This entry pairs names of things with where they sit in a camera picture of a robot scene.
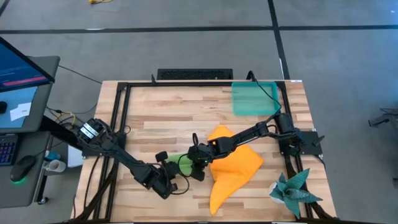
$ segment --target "monitor screen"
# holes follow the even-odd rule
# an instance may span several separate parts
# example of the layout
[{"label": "monitor screen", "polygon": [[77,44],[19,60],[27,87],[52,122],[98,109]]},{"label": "monitor screen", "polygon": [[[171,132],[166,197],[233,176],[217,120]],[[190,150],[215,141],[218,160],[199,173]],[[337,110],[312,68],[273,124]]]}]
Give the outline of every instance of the monitor screen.
[{"label": "monitor screen", "polygon": [[0,42],[0,91],[49,83],[51,77],[3,39]]}]

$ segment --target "orange cloth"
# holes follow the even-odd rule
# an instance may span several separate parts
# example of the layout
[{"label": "orange cloth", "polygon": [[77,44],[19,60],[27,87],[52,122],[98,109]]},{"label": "orange cloth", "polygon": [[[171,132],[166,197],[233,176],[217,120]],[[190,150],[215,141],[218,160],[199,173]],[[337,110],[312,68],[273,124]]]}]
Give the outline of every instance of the orange cloth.
[{"label": "orange cloth", "polygon": [[[208,140],[233,135],[234,133],[226,126],[219,125]],[[242,145],[224,159],[214,160],[210,164],[210,171],[215,181],[210,195],[210,213],[213,216],[231,194],[249,182],[263,162],[263,158],[249,146]]]}]

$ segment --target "teal plant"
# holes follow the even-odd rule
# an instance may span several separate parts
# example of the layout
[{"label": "teal plant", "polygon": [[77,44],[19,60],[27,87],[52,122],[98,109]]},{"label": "teal plant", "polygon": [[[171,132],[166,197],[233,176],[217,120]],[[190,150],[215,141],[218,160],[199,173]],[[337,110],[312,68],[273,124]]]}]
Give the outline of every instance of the teal plant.
[{"label": "teal plant", "polygon": [[311,203],[322,200],[310,192],[301,189],[309,172],[310,169],[306,169],[289,180],[285,180],[284,174],[281,174],[279,180],[276,182],[276,187],[272,190],[271,194],[269,194],[271,197],[285,202],[286,207],[293,212],[297,218],[300,218],[299,202]]}]

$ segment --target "gray floor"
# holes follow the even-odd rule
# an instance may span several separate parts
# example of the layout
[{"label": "gray floor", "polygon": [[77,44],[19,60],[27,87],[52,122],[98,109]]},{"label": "gray floor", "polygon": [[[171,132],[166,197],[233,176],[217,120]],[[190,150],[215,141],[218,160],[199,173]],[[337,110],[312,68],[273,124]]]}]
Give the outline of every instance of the gray floor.
[{"label": "gray floor", "polygon": [[[393,0],[275,0],[280,26],[398,24]],[[133,1],[89,6],[81,0],[11,0],[0,29],[269,26],[267,1]],[[370,128],[380,107],[398,107],[398,30],[283,31],[292,79],[302,79],[338,216],[396,223],[398,142],[388,125]],[[3,35],[26,55],[59,55],[61,64],[97,80],[142,80],[158,68],[233,68],[281,79],[272,31]],[[100,86],[59,69],[49,106],[85,111]],[[82,116],[88,119],[93,114]],[[50,177],[44,206],[1,209],[2,223],[66,220],[79,170]]]}]

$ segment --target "teal plastic container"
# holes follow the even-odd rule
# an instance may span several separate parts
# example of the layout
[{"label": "teal plastic container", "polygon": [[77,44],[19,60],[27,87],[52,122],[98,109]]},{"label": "teal plastic container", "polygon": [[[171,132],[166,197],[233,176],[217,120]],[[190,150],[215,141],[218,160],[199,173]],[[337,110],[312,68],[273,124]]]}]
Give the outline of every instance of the teal plastic container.
[{"label": "teal plastic container", "polygon": [[[278,91],[275,82],[259,82],[260,86],[275,100]],[[233,113],[235,115],[272,115],[279,105],[269,98],[256,82],[232,83]]]}]

